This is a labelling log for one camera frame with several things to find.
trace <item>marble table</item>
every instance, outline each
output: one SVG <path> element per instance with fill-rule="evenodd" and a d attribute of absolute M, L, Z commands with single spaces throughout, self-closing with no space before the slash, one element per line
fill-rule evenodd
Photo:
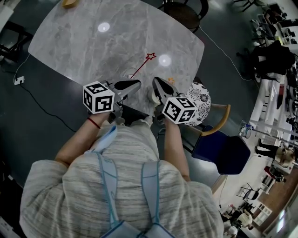
<path fill-rule="evenodd" d="M 203 51 L 203 42 L 190 30 L 139 0 L 80 0 L 67 10 L 59 2 L 29 47 L 35 58 L 81 85 L 127 77 L 155 53 L 135 75 L 141 89 L 124 101 L 150 115 L 152 79 L 173 78 L 178 91 L 186 93 Z"/>

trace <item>red bracelet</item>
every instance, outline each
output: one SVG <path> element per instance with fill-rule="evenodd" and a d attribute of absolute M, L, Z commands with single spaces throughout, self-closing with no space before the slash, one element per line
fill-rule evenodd
<path fill-rule="evenodd" d="M 90 117 L 87 118 L 87 120 L 91 121 L 98 129 L 100 129 L 101 127 L 99 125 L 97 125 Z"/>

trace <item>floor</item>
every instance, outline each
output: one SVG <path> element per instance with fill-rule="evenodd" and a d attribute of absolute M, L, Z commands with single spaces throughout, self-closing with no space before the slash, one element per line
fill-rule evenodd
<path fill-rule="evenodd" d="M 161 0 L 144 0 L 155 7 Z M 23 0 L 16 6 L 11 21 L 20 24 L 34 34 L 40 23 L 58 0 Z M 189 4 L 199 12 L 198 1 Z M 241 13 L 242 3 L 232 4 L 230 0 L 210 0 L 209 11 L 202 20 L 202 29 L 234 61 L 236 67 L 243 68 L 243 62 L 236 52 L 251 47 L 251 27 L 249 20 L 259 10 L 252 6 Z M 231 61 L 201 31 L 196 35 L 205 44 L 205 51 L 197 76 L 210 92 L 213 103 L 231 104 L 231 114 L 222 131 L 236 135 L 241 120 L 250 118 L 257 98 L 258 88 L 254 81 L 242 80 Z M 14 35 L 0 34 L 0 41 L 11 44 Z M 18 64 L 5 62 L 2 69 L 15 71 L 27 57 L 27 48 Z M 59 115 L 74 130 L 77 130 L 87 117 L 81 103 L 81 86 L 51 70 L 34 57 L 20 68 L 19 75 L 26 77 L 24 87 L 28 88 L 38 102 L 49 112 Z M 24 185 L 33 162 L 40 159 L 53 159 L 57 151 L 73 134 L 59 120 L 46 115 L 22 88 L 13 85 L 13 74 L 0 71 L 0 153 L 11 168 L 11 175 L 20 185 Z M 219 110 L 211 111 L 204 124 L 215 125 L 222 117 Z M 156 134 L 159 128 L 152 130 Z M 182 131 L 183 136 L 193 143 L 197 135 Z M 163 157 L 163 137 L 158 147 Z M 216 167 L 200 161 L 186 153 L 190 164 L 192 180 L 212 186 L 219 174 Z"/>

